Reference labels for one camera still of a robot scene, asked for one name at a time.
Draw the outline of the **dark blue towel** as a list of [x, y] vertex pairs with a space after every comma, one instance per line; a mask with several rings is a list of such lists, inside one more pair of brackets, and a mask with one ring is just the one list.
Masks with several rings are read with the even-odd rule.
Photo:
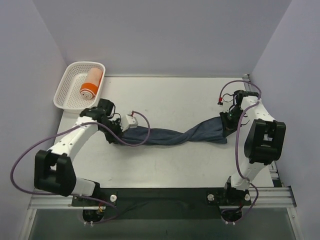
[[223, 124], [220, 117], [205, 120], [185, 132], [171, 129], [138, 126], [127, 130], [122, 138], [124, 142], [137, 145], [144, 142], [145, 146], [178, 146], [187, 142], [207, 142], [226, 144], [227, 138], [223, 136]]

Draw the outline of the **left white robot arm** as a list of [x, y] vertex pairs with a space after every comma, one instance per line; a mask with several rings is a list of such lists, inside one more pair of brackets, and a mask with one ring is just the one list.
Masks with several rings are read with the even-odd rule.
[[130, 125], [130, 116], [112, 120], [115, 105], [101, 99], [98, 106], [85, 108], [77, 118], [76, 129], [66, 134], [48, 150], [39, 150], [35, 155], [34, 187], [52, 194], [68, 197], [82, 195], [90, 206], [101, 201], [101, 187], [98, 182], [76, 177], [73, 160], [96, 132], [104, 132], [109, 142], [120, 137]]

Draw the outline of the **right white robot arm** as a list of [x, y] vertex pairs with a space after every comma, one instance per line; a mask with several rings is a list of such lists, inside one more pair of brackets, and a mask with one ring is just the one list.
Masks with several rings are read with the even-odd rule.
[[262, 104], [259, 93], [237, 90], [233, 94], [233, 104], [228, 112], [221, 112], [222, 134], [224, 137], [236, 134], [240, 137], [242, 119], [248, 117], [251, 127], [244, 143], [246, 159], [240, 163], [235, 158], [236, 173], [230, 176], [222, 191], [224, 203], [233, 205], [249, 201], [249, 187], [258, 173], [272, 162], [279, 160], [286, 124], [273, 118]]

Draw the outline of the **rolled orange towel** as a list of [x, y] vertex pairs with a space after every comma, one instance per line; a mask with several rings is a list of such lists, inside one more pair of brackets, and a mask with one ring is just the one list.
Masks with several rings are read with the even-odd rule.
[[103, 71], [97, 67], [89, 70], [84, 83], [80, 88], [80, 96], [85, 100], [91, 100], [96, 97], [103, 76]]

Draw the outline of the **white perforated plastic basket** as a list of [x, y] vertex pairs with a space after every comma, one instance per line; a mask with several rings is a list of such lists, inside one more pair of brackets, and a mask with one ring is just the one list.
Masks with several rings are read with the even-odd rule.
[[[96, 96], [92, 99], [84, 99], [80, 94], [81, 86], [85, 82], [88, 72], [92, 68], [98, 68], [102, 71], [100, 84]], [[53, 97], [54, 105], [65, 112], [73, 114], [79, 114], [85, 108], [96, 107], [102, 93], [105, 73], [105, 66], [99, 62], [73, 62], [66, 68], [60, 80]]]

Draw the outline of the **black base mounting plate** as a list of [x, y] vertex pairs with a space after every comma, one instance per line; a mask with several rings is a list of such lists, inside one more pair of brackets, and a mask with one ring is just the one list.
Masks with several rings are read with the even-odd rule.
[[98, 202], [73, 197], [85, 220], [238, 220], [242, 208], [251, 205], [246, 190], [232, 195], [222, 187], [103, 188]]

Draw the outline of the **aluminium frame rail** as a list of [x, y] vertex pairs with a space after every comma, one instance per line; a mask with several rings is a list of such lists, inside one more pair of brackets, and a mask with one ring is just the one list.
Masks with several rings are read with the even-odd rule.
[[[261, 91], [261, 89], [260, 89], [256, 84], [251, 84], [251, 90], [245, 90], [245, 89], [244, 89], [243, 91], [256, 92], [256, 93], [258, 93], [258, 94], [259, 94], [260, 101], [261, 101], [262, 91]], [[136, 112], [136, 111], [131, 111], [128, 115], [131, 115], [131, 116], [133, 116], [133, 117], [136, 118], [137, 112]], [[115, 120], [116, 118], [120, 118], [120, 117], [122, 117], [122, 115], [120, 115], [119, 113], [116, 112], [116, 106], [114, 105], [114, 108], [113, 108], [113, 110], [112, 110], [111, 119], [112, 119], [112, 120]], [[66, 130], [66, 131], [64, 131], [64, 132], [59, 133], [59, 134], [57, 135], [57, 136], [59, 137], [59, 141], [60, 141], [66, 134], [70, 133], [71, 131], [75, 130], [76, 128], [77, 128], [77, 127], [74, 125], [72, 128], [70, 128], [70, 129], [68, 129], [68, 130]], [[141, 143], [138, 143], [138, 144], [129, 144], [129, 143], [126, 143], [126, 142], [124, 142], [124, 141], [122, 140], [122, 136], [121, 136], [120, 138], [119, 138], [118, 136], [115, 136], [115, 138], [117, 139], [116, 145], [129, 146], [129, 147], [161, 146], [161, 145], [144, 145], [145, 140], [143, 140]], [[248, 189], [249, 196], [250, 196], [250, 200], [251, 200], [251, 205], [250, 205], [250, 206], [244, 206], [244, 207], [247, 207], [248, 210], [251, 210], [251, 209], [253, 208], [253, 206], [256, 204], [257, 200], [258, 200], [257, 197], [252, 197], [252, 196], [250, 195], [250, 191], [251, 191], [251, 190], [256, 190], [256, 189], [257, 189], [257, 187], [253, 184], [253, 181], [252, 181], [252, 182], [250, 183], [250, 186], [249, 186], [249, 189]], [[36, 188], [36, 192], [35, 192], [35, 193], [36, 193], [37, 195], [39, 195], [39, 196], [60, 196], [60, 195], [58, 195], [58, 194], [50, 193], [50, 192], [47, 192], [47, 191], [44, 191], [44, 190], [40, 190], [40, 189], [37, 189], [37, 188]], [[92, 199], [92, 200], [98, 201], [98, 202], [100, 202], [100, 203], [103, 202], [103, 200], [100, 198], [100, 196], [99, 196], [98, 198], [95, 198], [95, 197], [89, 197], [89, 196], [84, 196], [84, 195], [81, 195], [81, 194], [80, 194], [80, 195], [69, 195], [69, 196], [65, 196], [65, 197], [72, 197], [72, 199], [73, 199], [74, 197], [78, 197], [78, 198], [84, 198], [84, 199], [88, 199], [88, 200]], [[239, 221], [241, 221], [241, 220], [246, 216], [246, 212], [243, 211], [243, 208], [242, 208], [242, 216], [241, 216], [241, 218], [238, 219], [238, 220], [227, 220], [227, 219], [226, 219], [225, 217], [223, 217], [223, 216], [221, 216], [220, 218], [221, 218], [226, 224], [235, 225], [236, 223], [238, 223]], [[94, 221], [92, 221], [92, 220], [89, 221], [89, 220], [84, 219], [83, 215], [82, 215], [82, 219], [83, 219], [83, 221], [84, 221], [85, 223], [91, 224], [91, 225], [102, 224], [102, 223], [105, 223], [105, 222], [108, 221], [108, 219], [100, 220], [99, 222], [94, 222]]]

